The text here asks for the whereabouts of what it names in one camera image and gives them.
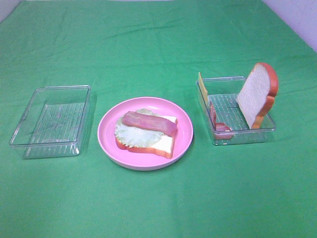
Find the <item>bacon strip from container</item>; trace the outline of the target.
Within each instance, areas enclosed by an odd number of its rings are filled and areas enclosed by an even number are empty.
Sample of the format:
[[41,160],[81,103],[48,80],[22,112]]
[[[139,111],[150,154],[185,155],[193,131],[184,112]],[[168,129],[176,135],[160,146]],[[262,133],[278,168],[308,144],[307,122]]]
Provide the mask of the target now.
[[160,131],[167,136],[174,136],[177,131],[177,124],[168,119],[145,115],[138,112],[128,111],[122,119],[126,126],[134,126],[141,129]]
[[213,134],[214,138],[216,140],[227,140],[227,139],[231,139],[233,137],[234,134],[232,133],[228,133],[228,134],[219,134],[218,132],[228,132],[228,131],[231,131],[231,128],[229,126],[227,126],[225,123],[223,122],[217,122],[216,121],[216,110],[215,110],[215,107],[213,105],[212,102],[210,102],[209,104],[210,106],[210,117],[211,117],[211,121],[212,121],[212,124],[215,128],[215,130],[217,131],[217,133],[215,132]]

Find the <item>bread slice bottom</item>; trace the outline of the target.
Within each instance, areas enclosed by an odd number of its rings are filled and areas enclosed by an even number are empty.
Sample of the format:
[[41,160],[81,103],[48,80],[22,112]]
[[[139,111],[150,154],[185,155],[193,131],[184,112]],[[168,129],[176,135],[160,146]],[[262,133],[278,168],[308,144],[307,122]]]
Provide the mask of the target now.
[[167,136],[166,134],[163,134],[159,142],[146,148],[139,148],[139,147],[128,148],[127,146],[124,146],[123,144],[121,144],[117,139],[115,139],[115,142],[118,148],[122,150],[127,150],[134,153],[150,153],[150,154],[155,154],[155,155],[170,159],[172,158],[172,155],[173,155],[175,137],[176,135],[171,137],[171,136]]

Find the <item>bread slice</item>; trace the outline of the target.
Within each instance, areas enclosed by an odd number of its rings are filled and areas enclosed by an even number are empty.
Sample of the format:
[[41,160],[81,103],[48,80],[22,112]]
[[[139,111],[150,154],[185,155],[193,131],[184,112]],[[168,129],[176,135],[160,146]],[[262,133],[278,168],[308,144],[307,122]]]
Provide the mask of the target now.
[[250,129],[258,129],[272,108],[278,92],[278,76],[271,65],[255,64],[236,101]]
[[127,146],[124,146],[123,144],[121,144],[117,139],[115,139],[115,142],[118,148],[122,150],[127,150],[134,153],[150,153],[150,154],[155,154],[155,155],[170,159],[172,158],[172,155],[173,155],[175,137],[176,135],[171,137],[171,136],[167,136],[166,134],[163,134],[159,142],[146,148],[139,148],[139,147],[128,148]]

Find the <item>green lettuce leaf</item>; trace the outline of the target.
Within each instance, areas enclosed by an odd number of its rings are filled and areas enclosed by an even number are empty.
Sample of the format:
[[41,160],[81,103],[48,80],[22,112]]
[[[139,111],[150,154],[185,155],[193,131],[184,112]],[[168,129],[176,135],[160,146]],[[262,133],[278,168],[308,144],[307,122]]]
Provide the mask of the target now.
[[162,132],[125,125],[122,121],[123,117],[124,115],[116,121],[114,135],[124,146],[146,148],[161,140]]

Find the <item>yellow cheese slice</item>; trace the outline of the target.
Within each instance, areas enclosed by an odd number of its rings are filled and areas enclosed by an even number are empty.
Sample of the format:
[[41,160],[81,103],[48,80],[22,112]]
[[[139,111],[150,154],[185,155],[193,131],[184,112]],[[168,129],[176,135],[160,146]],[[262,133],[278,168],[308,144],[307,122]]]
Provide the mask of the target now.
[[205,104],[208,106],[209,105],[208,91],[207,91],[207,89],[206,89],[206,87],[204,85],[201,72],[198,73],[198,85],[199,85],[203,100],[204,100]]

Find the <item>bread slice top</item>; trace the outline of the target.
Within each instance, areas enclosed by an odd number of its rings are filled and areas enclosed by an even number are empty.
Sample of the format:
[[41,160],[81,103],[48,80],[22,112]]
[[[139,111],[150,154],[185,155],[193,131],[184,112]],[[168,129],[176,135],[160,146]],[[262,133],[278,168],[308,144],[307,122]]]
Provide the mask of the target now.
[[272,108],[278,92],[278,76],[271,65],[255,64],[236,101],[250,129],[258,129]]

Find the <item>pink plate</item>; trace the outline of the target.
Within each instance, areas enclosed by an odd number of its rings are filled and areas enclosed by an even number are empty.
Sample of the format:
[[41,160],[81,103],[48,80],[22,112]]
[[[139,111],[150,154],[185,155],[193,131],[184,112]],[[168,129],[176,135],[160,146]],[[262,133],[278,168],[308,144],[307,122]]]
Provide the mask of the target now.
[[[115,122],[128,111],[147,108],[163,116],[178,119],[178,132],[174,141],[173,156],[170,159],[151,153],[133,153],[120,149],[115,142]],[[175,163],[189,149],[193,139],[193,125],[187,113],[177,104],[163,98],[138,97],[123,101],[112,107],[98,126],[98,141],[103,151],[115,163],[132,170],[151,171]]]

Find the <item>clear right plastic container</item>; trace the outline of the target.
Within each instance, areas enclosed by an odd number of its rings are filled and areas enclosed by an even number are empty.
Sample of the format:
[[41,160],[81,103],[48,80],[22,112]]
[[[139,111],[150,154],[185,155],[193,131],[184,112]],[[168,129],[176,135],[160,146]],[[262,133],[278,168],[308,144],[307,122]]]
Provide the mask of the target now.
[[208,91],[209,103],[212,102],[216,110],[216,121],[223,122],[231,128],[231,131],[219,131],[218,133],[234,134],[231,139],[227,140],[216,140],[214,138],[213,134],[215,132],[217,133],[217,131],[211,121],[210,106],[205,104],[198,85],[198,80],[196,82],[198,98],[214,145],[263,143],[274,140],[275,123],[269,114],[264,117],[259,129],[250,129],[240,111],[236,98],[245,81],[246,78],[243,76],[203,78],[204,85]]

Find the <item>clear plastic container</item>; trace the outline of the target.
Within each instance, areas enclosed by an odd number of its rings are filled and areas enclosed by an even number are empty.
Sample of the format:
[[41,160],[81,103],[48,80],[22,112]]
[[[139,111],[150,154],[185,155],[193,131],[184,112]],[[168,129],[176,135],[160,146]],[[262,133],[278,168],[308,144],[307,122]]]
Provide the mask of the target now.
[[9,141],[23,159],[80,154],[90,110],[89,85],[37,88]]
[[205,104],[198,85],[198,80],[196,82],[198,98],[214,145],[263,143],[274,140],[275,123],[269,114],[264,117],[259,129],[250,129],[240,111],[236,98],[245,81],[246,78],[243,76],[203,78],[204,85],[208,91],[209,103],[212,102],[216,110],[216,121],[223,122],[231,128],[231,131],[219,131],[218,133],[234,134],[231,139],[227,140],[216,140],[214,138],[213,134],[215,132],[217,133],[217,131],[211,121],[210,106]]

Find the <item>green tablecloth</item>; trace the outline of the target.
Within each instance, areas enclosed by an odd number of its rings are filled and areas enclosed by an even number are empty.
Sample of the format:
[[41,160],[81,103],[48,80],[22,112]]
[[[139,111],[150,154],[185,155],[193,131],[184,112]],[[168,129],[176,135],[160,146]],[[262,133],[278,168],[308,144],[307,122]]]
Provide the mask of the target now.
[[[274,140],[213,145],[197,98],[204,77],[279,77]],[[9,140],[36,88],[90,85],[89,141],[75,157],[24,160]],[[121,101],[162,97],[194,140],[151,172],[113,163],[97,139]],[[0,25],[3,238],[314,238],[317,55],[260,0],[23,1]]]

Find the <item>clear left plastic container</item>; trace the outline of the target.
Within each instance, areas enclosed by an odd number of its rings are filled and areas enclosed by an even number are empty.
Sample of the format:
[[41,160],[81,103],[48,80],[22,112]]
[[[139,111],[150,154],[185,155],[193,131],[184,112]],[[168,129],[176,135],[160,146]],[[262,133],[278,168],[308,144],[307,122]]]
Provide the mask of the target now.
[[23,159],[80,154],[90,110],[89,85],[37,88],[9,141]]

